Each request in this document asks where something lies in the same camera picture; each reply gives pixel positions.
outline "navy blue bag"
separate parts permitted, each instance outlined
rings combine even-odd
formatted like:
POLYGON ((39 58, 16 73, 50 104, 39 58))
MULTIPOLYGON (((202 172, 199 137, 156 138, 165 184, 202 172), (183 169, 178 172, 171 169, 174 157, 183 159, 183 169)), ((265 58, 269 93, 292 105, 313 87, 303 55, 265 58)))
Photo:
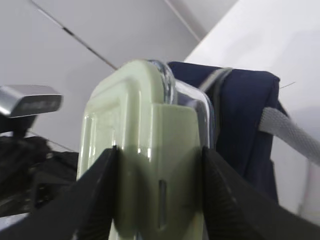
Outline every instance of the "navy blue bag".
MULTIPOLYGON (((199 88, 214 66, 182 62, 168 64, 174 77, 199 88)), ((273 136, 258 130, 265 107, 284 112, 278 102, 280 79, 266 71, 232 69, 219 87, 219 106, 206 91, 219 128, 215 150, 256 190, 278 202, 274 166, 270 160, 273 136)))

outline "black fabric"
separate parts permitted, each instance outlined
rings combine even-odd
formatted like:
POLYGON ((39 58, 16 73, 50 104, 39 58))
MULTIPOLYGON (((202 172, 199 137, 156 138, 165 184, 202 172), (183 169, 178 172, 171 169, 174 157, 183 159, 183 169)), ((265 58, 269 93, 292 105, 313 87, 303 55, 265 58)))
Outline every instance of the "black fabric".
MULTIPOLYGON (((199 87, 219 69, 182 62, 168 65, 176 79, 194 87, 199 87)), ((214 92, 209 89, 207 94, 216 106, 214 92)), ((278 195, 270 160, 273 136, 260 132, 258 127, 265 107, 281 108, 278 93, 279 78, 271 73, 233 69, 219 91, 219 108, 213 110, 220 120, 214 123, 219 127, 216 151, 256 190, 275 202, 278 202, 278 195)))
POLYGON ((210 240, 320 239, 320 227, 255 191, 214 149, 203 149, 202 167, 210 240))
POLYGON ((77 152, 52 151, 42 137, 0 137, 0 217, 43 207, 76 181, 77 165, 77 152), (44 175, 59 185, 43 185, 44 175))
POLYGON ((106 149, 70 191, 0 232, 1 240, 108 239, 114 217, 118 151, 106 149))

